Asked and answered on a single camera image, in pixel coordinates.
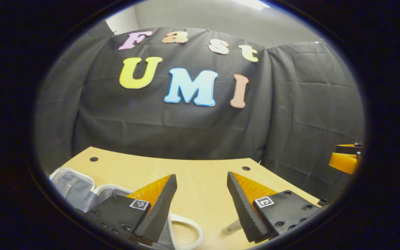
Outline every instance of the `white handle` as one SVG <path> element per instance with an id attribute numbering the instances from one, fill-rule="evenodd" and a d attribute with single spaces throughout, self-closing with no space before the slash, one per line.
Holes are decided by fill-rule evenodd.
<path id="1" fill-rule="evenodd" d="M 185 217 L 181 217 L 180 215 L 172 214 L 172 213 L 169 213 L 168 218 L 170 220 L 169 231 L 171 233 L 171 237 L 173 239 L 176 250 L 194 250 L 195 248 L 200 247 L 200 245 L 205 240 L 205 234 L 203 233 L 201 227 L 195 221 L 190 220 Z M 174 240 L 173 231 L 172 231 L 172 222 L 183 223 L 183 224 L 186 224 L 186 225 L 194 228 L 197 231 L 197 235 L 198 235 L 197 240 L 194 243 L 192 243 L 191 245 L 178 245 Z"/>

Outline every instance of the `foam letter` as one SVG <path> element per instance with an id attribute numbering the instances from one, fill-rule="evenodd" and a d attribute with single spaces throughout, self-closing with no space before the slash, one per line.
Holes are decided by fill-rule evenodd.
<path id="1" fill-rule="evenodd" d="M 146 67 L 144 76 L 141 79 L 134 79 L 132 75 L 135 71 L 137 63 L 141 62 L 141 58 L 139 57 L 127 58 L 126 60 L 123 61 L 124 66 L 123 69 L 121 70 L 121 74 L 119 75 L 119 83 L 121 84 L 121 86 L 127 89 L 139 89 L 142 87 L 146 87 L 149 83 L 151 83 L 152 79 L 154 78 L 157 64 L 162 60 L 163 59 L 161 57 L 146 58 L 148 66 Z"/>
<path id="2" fill-rule="evenodd" d="M 246 91 L 246 84 L 249 83 L 249 80 L 248 78 L 240 74 L 235 74 L 234 79 L 235 79 L 235 91 L 234 91 L 234 98 L 232 98 L 231 100 L 231 106 L 242 109 L 246 105 L 245 91 Z"/>
<path id="3" fill-rule="evenodd" d="M 163 38 L 161 41 L 165 44 L 170 44 L 170 43 L 184 43 L 188 40 L 188 33 L 184 31 L 174 31 L 171 33 L 166 34 L 166 37 Z"/>
<path id="4" fill-rule="evenodd" d="M 194 97 L 195 92 L 198 90 L 197 97 L 194 98 L 194 103 L 201 106 L 214 106 L 216 101 L 213 97 L 214 80 L 219 76 L 214 71 L 203 70 L 192 81 L 188 71 L 185 68 L 172 68 L 169 71 L 173 78 L 171 86 L 169 87 L 169 93 L 165 96 L 165 102 L 178 103 L 181 98 L 178 95 L 178 90 L 183 96 L 184 102 L 188 103 Z"/>
<path id="5" fill-rule="evenodd" d="M 219 39 L 211 39 L 211 41 L 209 41 L 211 43 L 211 45 L 209 46 L 209 49 L 212 52 L 216 52 L 219 54 L 228 54 L 229 53 L 229 49 L 227 48 L 229 45 L 227 44 L 227 42 L 225 41 L 221 41 Z"/>
<path id="6" fill-rule="evenodd" d="M 246 60 L 251 62 L 257 62 L 259 59 L 257 57 L 253 57 L 252 54 L 257 54 L 255 49 L 252 49 L 249 45 L 239 45 L 239 48 L 242 49 L 242 55 Z"/>
<path id="7" fill-rule="evenodd" d="M 143 39 L 146 36 L 151 36 L 151 35 L 152 35 L 152 31 L 130 33 L 127 40 L 124 42 L 124 44 L 121 47 L 118 48 L 118 50 L 132 49 L 133 47 L 135 47 L 134 42 L 136 44 L 139 44 L 141 41 L 143 41 Z"/>

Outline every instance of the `yellow letter u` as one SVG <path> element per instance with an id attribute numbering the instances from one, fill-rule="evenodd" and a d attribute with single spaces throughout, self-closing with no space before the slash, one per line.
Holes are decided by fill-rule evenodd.
<path id="1" fill-rule="evenodd" d="M 132 77 L 135 67 L 137 63 L 141 62 L 141 58 L 139 57 L 131 57 L 127 58 L 123 61 L 124 66 L 121 70 L 121 74 L 119 75 L 119 83 L 121 86 L 127 89 L 139 89 L 142 87 L 146 87 L 151 83 L 154 78 L 155 70 L 157 68 L 157 64 L 163 61 L 161 57 L 148 57 L 146 58 L 146 62 L 148 62 L 148 66 L 146 67 L 146 71 L 144 72 L 144 76 L 141 79 L 134 79 Z"/>

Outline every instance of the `gray wall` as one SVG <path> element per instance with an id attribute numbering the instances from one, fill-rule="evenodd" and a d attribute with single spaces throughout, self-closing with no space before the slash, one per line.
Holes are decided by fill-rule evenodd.
<path id="1" fill-rule="evenodd" d="M 132 31 L 137 23 L 136 30 L 166 26 L 209 28 L 266 48 L 321 41 L 311 27 L 273 5 L 258 11 L 233 0 L 147 0 L 133 8 L 107 20 L 111 29 L 118 31 L 116 34 Z"/>

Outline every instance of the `orange object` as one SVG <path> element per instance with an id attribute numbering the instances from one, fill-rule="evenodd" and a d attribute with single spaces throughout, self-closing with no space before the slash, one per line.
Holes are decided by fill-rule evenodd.
<path id="1" fill-rule="evenodd" d="M 269 189 L 264 185 L 255 182 L 251 179 L 248 179 L 240 174 L 237 174 L 235 172 L 232 172 L 232 174 L 239 183 L 240 187 L 243 190 L 243 193 L 246 196 L 246 199 L 248 199 L 249 203 L 251 203 L 251 206 L 254 210 L 256 209 L 252 203 L 254 202 L 255 199 L 262 198 L 265 196 L 270 196 L 277 193 L 276 191 Z"/>
<path id="2" fill-rule="evenodd" d="M 334 152 L 328 165 L 342 172 L 353 174 L 357 167 L 357 156 Z"/>
<path id="3" fill-rule="evenodd" d="M 338 146 L 342 146 L 342 147 L 355 147 L 354 144 L 341 144 L 341 145 L 338 145 Z"/>
<path id="4" fill-rule="evenodd" d="M 149 204 L 151 204 L 151 209 L 149 209 L 149 211 L 151 211 L 170 177 L 171 174 L 140 188 L 126 197 L 142 201 L 149 201 Z"/>

